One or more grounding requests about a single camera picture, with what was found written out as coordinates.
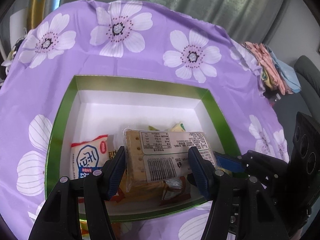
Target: open box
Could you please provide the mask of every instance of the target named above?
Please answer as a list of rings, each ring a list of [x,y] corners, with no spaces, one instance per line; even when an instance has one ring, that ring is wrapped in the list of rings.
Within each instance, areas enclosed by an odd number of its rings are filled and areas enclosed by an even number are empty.
[[[74,76],[53,124],[45,170],[45,195],[62,176],[70,176],[73,142],[108,134],[108,150],[124,145],[125,128],[167,130],[182,122],[186,131],[206,133],[212,150],[239,155],[239,148],[208,89],[147,79],[115,76]],[[156,206],[150,201],[106,203],[111,222],[143,220],[173,214],[205,202],[191,185],[191,199]],[[84,204],[79,205],[85,220]]]

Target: pink cloth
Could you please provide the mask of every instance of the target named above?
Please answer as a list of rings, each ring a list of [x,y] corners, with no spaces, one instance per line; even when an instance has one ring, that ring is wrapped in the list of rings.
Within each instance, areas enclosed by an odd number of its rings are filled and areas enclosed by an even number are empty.
[[[245,47],[250,50],[256,57],[260,66],[262,66],[268,73],[271,83],[277,87],[281,94],[285,95],[286,91],[291,90],[285,81],[280,77],[275,65],[272,63],[272,57],[269,52],[263,46],[263,44],[251,43],[246,41],[244,43]]]

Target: flower center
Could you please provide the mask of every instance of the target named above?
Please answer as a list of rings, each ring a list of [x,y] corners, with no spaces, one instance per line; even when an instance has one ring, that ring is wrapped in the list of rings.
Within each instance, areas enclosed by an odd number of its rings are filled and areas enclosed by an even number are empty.
[[[189,55],[187,56],[187,59],[189,60],[189,62],[197,62],[199,58],[199,55],[195,52],[195,51],[189,51]]]
[[[122,22],[114,24],[112,27],[113,36],[117,36],[119,34],[123,34],[124,25]]]
[[[45,38],[44,42],[41,44],[42,49],[47,49],[50,47],[50,45],[53,44],[51,41],[51,38]]]

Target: white and red snack bag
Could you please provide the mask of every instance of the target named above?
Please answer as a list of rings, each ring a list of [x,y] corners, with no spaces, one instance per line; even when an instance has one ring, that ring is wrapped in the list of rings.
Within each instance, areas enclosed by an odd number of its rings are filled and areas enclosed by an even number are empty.
[[[71,144],[70,178],[84,178],[102,169],[109,160],[108,135],[100,135],[92,141]]]

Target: blue cloth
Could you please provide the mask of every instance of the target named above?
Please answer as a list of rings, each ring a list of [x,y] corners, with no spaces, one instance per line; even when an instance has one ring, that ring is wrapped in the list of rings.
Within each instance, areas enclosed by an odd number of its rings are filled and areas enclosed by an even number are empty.
[[[275,65],[277,71],[280,73],[283,79],[287,82],[292,92],[299,93],[301,91],[301,85],[298,80],[297,74],[294,71],[294,68],[290,67],[288,64],[282,62],[281,60],[278,60],[276,58],[276,55],[273,53],[273,51],[267,45],[264,44],[264,46],[267,49],[267,51],[270,53],[270,56],[272,57],[272,62]]]

